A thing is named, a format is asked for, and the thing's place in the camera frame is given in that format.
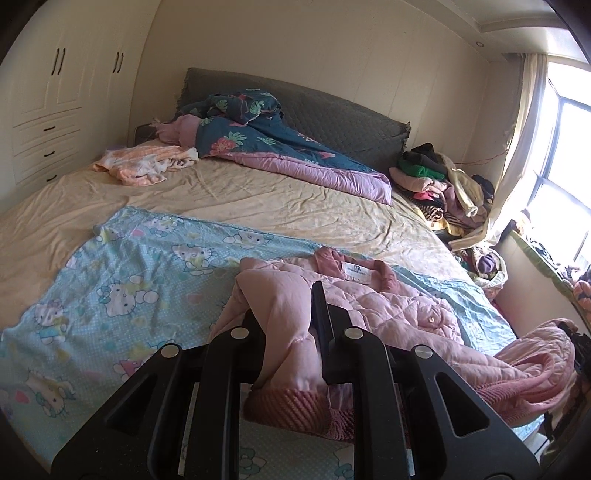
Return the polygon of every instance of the light blue blanket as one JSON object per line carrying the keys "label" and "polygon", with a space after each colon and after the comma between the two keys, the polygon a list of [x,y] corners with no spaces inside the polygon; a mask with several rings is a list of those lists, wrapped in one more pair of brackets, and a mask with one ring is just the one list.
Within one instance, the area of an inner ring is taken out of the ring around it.
{"label": "light blue blanket", "polygon": [[[0,342],[0,407],[47,465],[161,345],[205,343],[242,257],[306,257],[321,246],[134,207],[95,235]],[[402,281],[448,299],[474,348],[495,353],[515,338],[475,285],[394,268]],[[248,422],[241,455],[242,479],[353,473],[346,444]]]}

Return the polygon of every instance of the pink quilted jacket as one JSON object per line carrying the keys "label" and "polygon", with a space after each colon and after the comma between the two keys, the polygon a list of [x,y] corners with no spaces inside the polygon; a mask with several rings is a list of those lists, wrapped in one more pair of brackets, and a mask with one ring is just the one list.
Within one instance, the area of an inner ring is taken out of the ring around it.
{"label": "pink quilted jacket", "polygon": [[318,280],[329,304],[348,310],[353,325],[386,345],[433,348],[510,426],[529,423],[554,407],[573,375],[574,347],[555,322],[541,325],[494,357],[485,355],[463,345],[447,301],[400,282],[381,261],[357,260],[323,247],[306,259],[243,258],[240,267],[210,337],[240,325],[249,308],[259,321],[267,337],[265,356],[244,406],[246,417],[258,423],[337,440],[353,438],[350,387],[328,388],[309,332],[310,288]]}

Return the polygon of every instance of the curtain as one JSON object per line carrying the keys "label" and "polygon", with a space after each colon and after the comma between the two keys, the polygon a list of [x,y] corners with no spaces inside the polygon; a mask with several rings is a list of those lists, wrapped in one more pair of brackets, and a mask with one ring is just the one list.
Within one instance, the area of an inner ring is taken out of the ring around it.
{"label": "curtain", "polygon": [[521,99],[515,131],[505,160],[504,173],[495,192],[491,212],[484,225],[464,238],[449,243],[452,251],[477,244],[496,245],[502,231],[530,198],[536,176],[531,169],[530,152],[540,117],[548,79],[548,55],[525,55]]}

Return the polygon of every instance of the window sill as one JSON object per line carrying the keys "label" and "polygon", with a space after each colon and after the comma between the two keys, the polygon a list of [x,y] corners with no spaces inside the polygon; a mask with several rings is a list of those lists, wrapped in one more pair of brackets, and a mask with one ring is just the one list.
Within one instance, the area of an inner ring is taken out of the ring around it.
{"label": "window sill", "polygon": [[512,231],[510,235],[513,237],[513,240],[515,240],[515,243],[519,246],[529,261],[531,261],[532,265],[543,276],[549,278],[552,281],[556,290],[558,290],[573,305],[584,324],[589,330],[591,330],[591,325],[586,318],[586,312],[579,306],[579,304],[577,304],[574,299],[573,285],[568,280],[562,278],[554,269],[554,267],[550,265],[537,251],[535,251],[524,237],[515,231]]}

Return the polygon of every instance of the drawer handle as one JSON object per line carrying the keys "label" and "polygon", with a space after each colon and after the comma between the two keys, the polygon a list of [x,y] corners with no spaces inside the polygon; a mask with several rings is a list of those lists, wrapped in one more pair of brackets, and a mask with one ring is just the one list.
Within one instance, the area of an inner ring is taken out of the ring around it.
{"label": "drawer handle", "polygon": [[57,65],[57,58],[60,56],[60,49],[57,49],[56,52],[56,59],[53,61],[53,70],[51,71],[51,74],[53,75],[56,72],[56,65]]}
{"label": "drawer handle", "polygon": [[63,53],[61,54],[61,62],[60,62],[60,68],[57,71],[57,74],[59,75],[61,73],[61,68],[63,67],[64,64],[64,58],[66,56],[66,49],[63,49]]}

